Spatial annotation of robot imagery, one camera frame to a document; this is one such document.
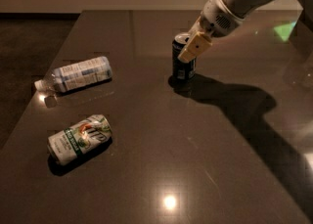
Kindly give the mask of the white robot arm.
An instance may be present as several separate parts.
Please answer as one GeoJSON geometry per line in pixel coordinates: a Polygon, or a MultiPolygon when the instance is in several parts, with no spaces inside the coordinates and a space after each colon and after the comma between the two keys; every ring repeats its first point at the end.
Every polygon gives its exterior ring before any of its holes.
{"type": "MultiPolygon", "coordinates": [[[[212,45],[213,38],[229,35],[243,23],[247,15],[272,1],[208,0],[199,18],[190,28],[191,37],[178,59],[183,63],[190,62],[212,45]]],[[[312,28],[313,0],[297,0],[297,2],[303,9],[301,14],[303,22],[312,28]]]]}

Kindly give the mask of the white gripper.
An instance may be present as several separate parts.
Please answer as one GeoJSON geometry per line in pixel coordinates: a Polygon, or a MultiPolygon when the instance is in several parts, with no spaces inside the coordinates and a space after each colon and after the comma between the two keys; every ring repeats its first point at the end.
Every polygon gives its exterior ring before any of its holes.
{"type": "Polygon", "coordinates": [[[189,29],[190,38],[178,56],[182,63],[189,63],[212,46],[211,37],[225,37],[243,23],[226,6],[223,0],[208,0],[201,16],[189,29]]]}

